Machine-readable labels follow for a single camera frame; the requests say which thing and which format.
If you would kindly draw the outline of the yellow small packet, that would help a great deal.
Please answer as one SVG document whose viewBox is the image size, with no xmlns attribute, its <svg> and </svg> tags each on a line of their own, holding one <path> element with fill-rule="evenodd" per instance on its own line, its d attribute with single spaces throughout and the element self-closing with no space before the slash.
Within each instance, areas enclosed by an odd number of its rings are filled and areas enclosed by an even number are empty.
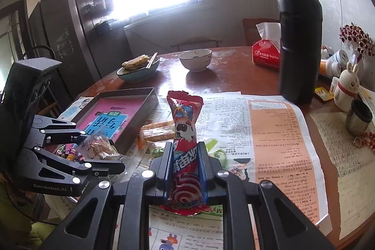
<svg viewBox="0 0 375 250">
<path fill-rule="evenodd" d="M 319 97 L 319 99 L 321 99 L 321 101 L 324 102 L 334 99 L 334 95 L 330 91 L 326 90 L 324 87 L 316 88 L 315 94 L 317 95 L 317 97 Z"/>
</svg>

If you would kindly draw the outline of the black thermos bottle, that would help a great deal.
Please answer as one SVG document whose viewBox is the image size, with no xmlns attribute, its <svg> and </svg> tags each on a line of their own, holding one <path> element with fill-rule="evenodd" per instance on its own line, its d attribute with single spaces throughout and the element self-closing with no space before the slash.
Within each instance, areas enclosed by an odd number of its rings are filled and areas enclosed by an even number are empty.
<svg viewBox="0 0 375 250">
<path fill-rule="evenodd" d="M 319 0 L 277 3 L 281 27 L 279 92 L 293 103 L 310 103 L 321 59 L 322 6 Z"/>
</svg>

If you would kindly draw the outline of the green clear snack packet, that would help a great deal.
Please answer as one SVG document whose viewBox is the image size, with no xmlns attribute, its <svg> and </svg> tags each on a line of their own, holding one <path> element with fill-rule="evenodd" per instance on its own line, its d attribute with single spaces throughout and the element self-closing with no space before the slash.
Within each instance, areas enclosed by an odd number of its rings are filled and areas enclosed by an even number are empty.
<svg viewBox="0 0 375 250">
<path fill-rule="evenodd" d="M 161 157 L 164 153 L 165 145 L 168 142 L 148 142 L 149 144 L 149 153 L 151 154 L 151 157 L 149 159 L 149 164 L 151 164 L 151 160 Z M 205 146 L 207 149 L 207 152 L 211 157 L 215 157 L 216 159 L 219 159 L 221 166 L 226 167 L 228 163 L 228 159 L 226 156 L 226 153 L 224 150 L 219 149 L 218 146 L 218 140 L 210 138 L 205 141 Z"/>
</svg>

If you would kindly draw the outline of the white rabbit figurine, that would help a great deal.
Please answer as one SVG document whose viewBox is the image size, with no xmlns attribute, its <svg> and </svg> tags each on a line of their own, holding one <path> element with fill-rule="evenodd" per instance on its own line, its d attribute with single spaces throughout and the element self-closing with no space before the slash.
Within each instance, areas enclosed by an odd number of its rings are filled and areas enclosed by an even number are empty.
<svg viewBox="0 0 375 250">
<path fill-rule="evenodd" d="M 360 81 L 357 75 L 358 65 L 347 63 L 346 69 L 342 71 L 336 89 L 334 91 L 334 103 L 343 112 L 350 110 L 352 101 L 356 99 Z"/>
</svg>

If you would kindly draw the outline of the white orange medicine bottle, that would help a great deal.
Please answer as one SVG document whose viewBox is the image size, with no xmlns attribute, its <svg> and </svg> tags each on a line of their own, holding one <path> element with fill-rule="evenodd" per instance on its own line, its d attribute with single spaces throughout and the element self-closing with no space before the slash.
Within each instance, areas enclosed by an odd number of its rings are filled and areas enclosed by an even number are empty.
<svg viewBox="0 0 375 250">
<path fill-rule="evenodd" d="M 327 77 L 339 77 L 348 63 L 348 55 L 342 49 L 328 59 L 321 59 L 319 73 Z"/>
</svg>

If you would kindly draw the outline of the teal plate with food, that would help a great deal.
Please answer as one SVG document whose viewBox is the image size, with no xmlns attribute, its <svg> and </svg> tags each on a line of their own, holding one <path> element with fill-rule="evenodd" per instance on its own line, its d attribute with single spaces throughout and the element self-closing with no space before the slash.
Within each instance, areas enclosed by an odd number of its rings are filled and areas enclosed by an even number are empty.
<svg viewBox="0 0 375 250">
<path fill-rule="evenodd" d="M 116 75 L 125 82 L 139 82 L 152 77 L 159 66 L 160 59 L 155 56 L 151 66 L 147 68 L 152 56 L 140 55 L 129 61 L 123 62 L 121 68 L 117 70 Z"/>
</svg>

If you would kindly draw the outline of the wooden chair back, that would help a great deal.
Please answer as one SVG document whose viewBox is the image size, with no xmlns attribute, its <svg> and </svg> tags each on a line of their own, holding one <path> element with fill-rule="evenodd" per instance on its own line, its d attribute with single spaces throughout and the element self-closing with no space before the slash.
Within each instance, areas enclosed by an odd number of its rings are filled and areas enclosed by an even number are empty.
<svg viewBox="0 0 375 250">
<path fill-rule="evenodd" d="M 276 23 L 278 21 L 271 18 L 244 18 L 242 20 L 247 46 L 252 46 L 261 39 L 256 25 L 264 22 Z"/>
</svg>

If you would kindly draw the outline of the dark rectangular tray box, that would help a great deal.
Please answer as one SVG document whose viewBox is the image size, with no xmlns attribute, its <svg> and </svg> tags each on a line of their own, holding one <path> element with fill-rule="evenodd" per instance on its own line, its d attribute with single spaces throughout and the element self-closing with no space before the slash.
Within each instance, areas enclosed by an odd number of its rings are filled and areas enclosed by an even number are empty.
<svg viewBox="0 0 375 250">
<path fill-rule="evenodd" d="M 153 88 L 106 91 L 78 98 L 58 118 L 76 123 L 88 135 L 105 127 L 117 151 L 126 154 L 157 105 Z"/>
</svg>

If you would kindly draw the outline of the small wrapped candies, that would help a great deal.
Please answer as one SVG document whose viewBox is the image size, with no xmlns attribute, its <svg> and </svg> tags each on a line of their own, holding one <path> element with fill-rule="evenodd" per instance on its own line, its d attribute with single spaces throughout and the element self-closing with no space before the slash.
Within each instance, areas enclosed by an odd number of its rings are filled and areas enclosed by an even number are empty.
<svg viewBox="0 0 375 250">
<path fill-rule="evenodd" d="M 84 159 L 83 155 L 71 145 L 60 146 L 56 149 L 55 154 L 72 162 L 81 162 Z"/>
</svg>

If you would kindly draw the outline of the red tissue pack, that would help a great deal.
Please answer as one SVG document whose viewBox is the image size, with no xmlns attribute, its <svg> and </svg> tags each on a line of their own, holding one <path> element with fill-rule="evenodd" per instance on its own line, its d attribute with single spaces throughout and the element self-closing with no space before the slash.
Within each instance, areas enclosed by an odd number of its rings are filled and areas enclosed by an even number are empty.
<svg viewBox="0 0 375 250">
<path fill-rule="evenodd" d="M 260 39 L 252 46 L 255 65 L 279 70 L 281 49 L 281 26 L 279 22 L 263 22 L 256 25 Z"/>
</svg>

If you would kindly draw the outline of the white ceramic bowl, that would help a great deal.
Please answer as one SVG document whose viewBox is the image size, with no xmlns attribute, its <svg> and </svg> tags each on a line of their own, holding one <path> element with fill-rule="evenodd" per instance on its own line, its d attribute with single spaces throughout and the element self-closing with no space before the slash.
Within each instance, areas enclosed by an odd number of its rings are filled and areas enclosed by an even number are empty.
<svg viewBox="0 0 375 250">
<path fill-rule="evenodd" d="M 212 60 L 212 50 L 194 49 L 184 51 L 179 55 L 179 60 L 182 66 L 190 72 L 201 72 L 210 65 Z"/>
</svg>

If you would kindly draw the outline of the orange clear snack packet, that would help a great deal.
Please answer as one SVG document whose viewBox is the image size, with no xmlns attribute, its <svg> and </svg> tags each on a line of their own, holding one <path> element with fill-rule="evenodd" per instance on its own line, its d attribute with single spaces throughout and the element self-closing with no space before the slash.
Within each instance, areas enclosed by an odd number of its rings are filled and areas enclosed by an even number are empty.
<svg viewBox="0 0 375 250">
<path fill-rule="evenodd" d="M 175 123 L 173 120 L 161 121 L 142 126 L 135 142 L 138 149 L 141 149 L 147 142 L 171 140 L 174 135 Z"/>
</svg>

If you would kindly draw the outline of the pink blue booklet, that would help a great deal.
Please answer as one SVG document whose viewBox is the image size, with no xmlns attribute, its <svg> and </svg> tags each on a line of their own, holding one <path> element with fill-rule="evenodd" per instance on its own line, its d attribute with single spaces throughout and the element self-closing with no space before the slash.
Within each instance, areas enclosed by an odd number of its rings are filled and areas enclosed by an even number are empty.
<svg viewBox="0 0 375 250">
<path fill-rule="evenodd" d="M 120 143 L 120 136 L 142 105 L 141 96 L 79 97 L 58 118 L 76 123 L 77 128 L 91 135 L 102 126 L 105 134 L 113 140 L 118 152 L 125 153 L 128 145 Z"/>
</svg>

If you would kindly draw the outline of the chopsticks on plate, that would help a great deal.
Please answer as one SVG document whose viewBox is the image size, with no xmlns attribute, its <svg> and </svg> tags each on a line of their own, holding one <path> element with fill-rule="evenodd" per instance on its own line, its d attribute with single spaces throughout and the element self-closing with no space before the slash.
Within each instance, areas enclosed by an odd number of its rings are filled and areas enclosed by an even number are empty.
<svg viewBox="0 0 375 250">
<path fill-rule="evenodd" d="M 152 55 L 151 59 L 149 60 L 147 66 L 146 66 L 146 69 L 150 69 L 150 68 L 151 68 L 151 66 L 152 66 L 152 64 L 153 64 L 153 62 L 154 62 L 154 60 L 155 60 L 155 58 L 157 57 L 157 55 L 158 55 L 158 52 L 155 52 L 155 53 Z"/>
</svg>

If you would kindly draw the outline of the dark grey refrigerator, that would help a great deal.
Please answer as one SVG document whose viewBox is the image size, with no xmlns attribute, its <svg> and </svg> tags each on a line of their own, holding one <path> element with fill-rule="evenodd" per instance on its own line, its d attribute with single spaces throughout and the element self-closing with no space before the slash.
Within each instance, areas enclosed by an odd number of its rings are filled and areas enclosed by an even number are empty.
<svg viewBox="0 0 375 250">
<path fill-rule="evenodd" d="M 38 53 L 61 62 L 50 88 L 62 108 L 132 56 L 113 0 L 40 0 L 29 23 L 35 44 L 48 47 Z"/>
</svg>

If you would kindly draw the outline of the red white flower bouquet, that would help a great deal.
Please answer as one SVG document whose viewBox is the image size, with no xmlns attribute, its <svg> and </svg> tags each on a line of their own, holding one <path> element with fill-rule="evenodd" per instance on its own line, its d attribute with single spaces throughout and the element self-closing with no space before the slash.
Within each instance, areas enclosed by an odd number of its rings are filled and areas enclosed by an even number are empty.
<svg viewBox="0 0 375 250">
<path fill-rule="evenodd" d="M 361 27 L 354 23 L 346 24 L 339 30 L 339 38 L 343 43 L 351 45 L 353 51 L 362 56 L 374 56 L 374 41 Z"/>
</svg>

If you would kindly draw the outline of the red long snack packet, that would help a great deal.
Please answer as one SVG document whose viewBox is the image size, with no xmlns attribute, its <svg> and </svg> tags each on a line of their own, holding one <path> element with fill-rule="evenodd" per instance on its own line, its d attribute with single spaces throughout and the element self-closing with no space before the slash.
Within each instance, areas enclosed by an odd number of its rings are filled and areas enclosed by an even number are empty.
<svg viewBox="0 0 375 250">
<path fill-rule="evenodd" d="M 169 91 L 167 102 L 174 121 L 174 136 L 172 184 L 163 209 L 182 216 L 210 211 L 196 135 L 203 99 L 185 91 Z"/>
</svg>

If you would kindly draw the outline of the steel cup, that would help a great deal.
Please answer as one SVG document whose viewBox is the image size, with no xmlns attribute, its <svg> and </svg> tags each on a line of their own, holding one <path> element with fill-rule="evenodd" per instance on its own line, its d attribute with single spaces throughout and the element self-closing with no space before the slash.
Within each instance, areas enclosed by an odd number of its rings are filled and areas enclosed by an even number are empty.
<svg viewBox="0 0 375 250">
<path fill-rule="evenodd" d="M 370 108 L 359 99 L 353 100 L 346 116 L 347 130 L 354 136 L 360 136 L 366 132 L 371 121 Z"/>
</svg>

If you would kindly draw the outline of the clear cracker snack packet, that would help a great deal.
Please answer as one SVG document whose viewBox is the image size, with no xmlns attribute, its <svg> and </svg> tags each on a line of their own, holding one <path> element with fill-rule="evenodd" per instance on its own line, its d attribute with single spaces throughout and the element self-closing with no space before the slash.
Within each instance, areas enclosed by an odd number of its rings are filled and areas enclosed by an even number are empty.
<svg viewBox="0 0 375 250">
<path fill-rule="evenodd" d="M 104 134 L 90 135 L 75 147 L 84 159 L 121 160 L 121 155 Z"/>
</svg>

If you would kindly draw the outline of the beige handwritten paper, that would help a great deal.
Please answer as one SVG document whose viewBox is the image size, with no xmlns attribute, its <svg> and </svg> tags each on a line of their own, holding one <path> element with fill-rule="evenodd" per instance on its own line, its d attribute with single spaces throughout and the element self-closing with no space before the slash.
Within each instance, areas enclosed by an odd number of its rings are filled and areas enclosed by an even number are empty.
<svg viewBox="0 0 375 250">
<path fill-rule="evenodd" d="M 314 112 L 311 117 L 337 169 L 342 239 L 374 214 L 374 152 L 354 145 L 345 113 Z"/>
</svg>

